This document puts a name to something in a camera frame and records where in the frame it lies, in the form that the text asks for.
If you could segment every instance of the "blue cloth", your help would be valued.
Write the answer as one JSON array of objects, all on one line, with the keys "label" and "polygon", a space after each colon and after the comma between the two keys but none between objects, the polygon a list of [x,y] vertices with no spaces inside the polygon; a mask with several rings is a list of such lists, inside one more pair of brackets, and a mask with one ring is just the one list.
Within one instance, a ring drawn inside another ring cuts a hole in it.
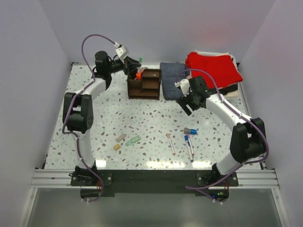
[{"label": "blue cloth", "polygon": [[[187,66],[182,63],[160,63],[162,70],[162,90],[166,100],[177,100],[182,96],[182,91],[175,87],[175,82],[178,74],[187,69]],[[185,79],[189,75],[189,71],[182,73],[179,81]]]}]

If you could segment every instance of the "red towel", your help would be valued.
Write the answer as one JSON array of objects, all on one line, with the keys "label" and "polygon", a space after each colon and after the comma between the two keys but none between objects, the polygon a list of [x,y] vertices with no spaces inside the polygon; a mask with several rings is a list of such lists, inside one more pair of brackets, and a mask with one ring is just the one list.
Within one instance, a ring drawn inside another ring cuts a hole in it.
[{"label": "red towel", "polygon": [[[227,87],[230,84],[243,80],[229,55],[212,57],[191,52],[187,56],[185,64],[190,69],[199,69],[208,72],[214,78],[218,87]],[[214,87],[212,80],[207,75],[197,71],[191,71],[191,75],[193,77],[203,76],[207,87]]]}]

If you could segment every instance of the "speckled tabletop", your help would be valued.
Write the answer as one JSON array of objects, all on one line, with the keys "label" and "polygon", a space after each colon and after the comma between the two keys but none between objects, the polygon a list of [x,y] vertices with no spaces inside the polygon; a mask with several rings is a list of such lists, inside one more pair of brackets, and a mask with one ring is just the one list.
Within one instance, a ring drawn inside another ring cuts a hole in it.
[{"label": "speckled tabletop", "polygon": [[[148,65],[158,69],[159,65]],[[212,112],[199,109],[187,116],[175,101],[166,101],[160,92],[160,101],[132,99],[127,96],[126,76],[120,72],[113,76],[109,89],[94,100],[94,125],[91,128],[93,155],[105,169],[210,169],[228,152],[231,131]],[[87,84],[89,69],[73,65],[67,91],[74,92]],[[241,94],[228,99],[245,113]],[[194,162],[189,161],[184,141],[184,127],[197,129],[192,135]],[[63,135],[62,108],[48,150],[45,169],[74,169],[77,164],[74,139]],[[122,133],[121,148],[115,151],[116,138]],[[166,133],[170,133],[176,155],[172,155]],[[131,146],[125,142],[140,135],[141,140]],[[260,169],[259,164],[243,169]]]}]

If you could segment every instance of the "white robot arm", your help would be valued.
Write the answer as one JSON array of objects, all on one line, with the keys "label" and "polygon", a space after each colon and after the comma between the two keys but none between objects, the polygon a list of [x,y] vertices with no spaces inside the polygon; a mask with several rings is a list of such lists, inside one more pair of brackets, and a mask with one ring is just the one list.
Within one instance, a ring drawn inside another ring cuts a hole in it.
[{"label": "white robot arm", "polygon": [[241,164],[266,152],[264,123],[260,118],[252,119],[232,106],[215,89],[207,89],[203,77],[183,79],[175,86],[183,96],[177,103],[191,115],[192,110],[206,108],[217,115],[232,131],[230,153],[212,167],[208,184],[217,182]]},{"label": "white robot arm", "polygon": [[[106,91],[111,83],[111,74],[124,71],[125,75],[129,72],[141,66],[141,64],[128,57],[128,50],[115,43],[115,48],[118,56],[118,60],[109,60],[109,56],[105,51],[99,51],[95,54],[95,64],[96,72],[94,72],[95,79],[91,81],[79,91],[74,93],[66,93],[64,96],[63,103],[63,123],[66,121],[66,126],[69,131],[77,135],[75,140],[75,146],[77,147],[77,140],[79,141],[79,150],[81,151],[81,156],[79,157],[79,152],[77,152],[78,163],[77,167],[80,169],[86,169],[85,164],[92,168],[95,165],[95,158],[92,154],[91,144],[90,144],[90,128],[93,125],[93,105],[92,102],[97,98],[102,92]],[[76,96],[74,103],[72,104],[72,109],[70,114],[68,110],[71,106],[73,97]]]}]

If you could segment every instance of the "eraser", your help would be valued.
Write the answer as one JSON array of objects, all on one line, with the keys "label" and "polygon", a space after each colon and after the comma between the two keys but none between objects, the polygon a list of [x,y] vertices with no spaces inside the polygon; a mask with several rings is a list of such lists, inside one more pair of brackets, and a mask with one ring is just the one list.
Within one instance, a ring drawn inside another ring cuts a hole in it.
[{"label": "eraser", "polygon": [[118,138],[116,138],[116,141],[119,142],[121,139],[123,139],[126,135],[122,134],[121,136],[119,136]]},{"label": "eraser", "polygon": [[121,147],[120,144],[114,145],[114,149],[115,149],[115,150],[118,150],[120,147]]}]

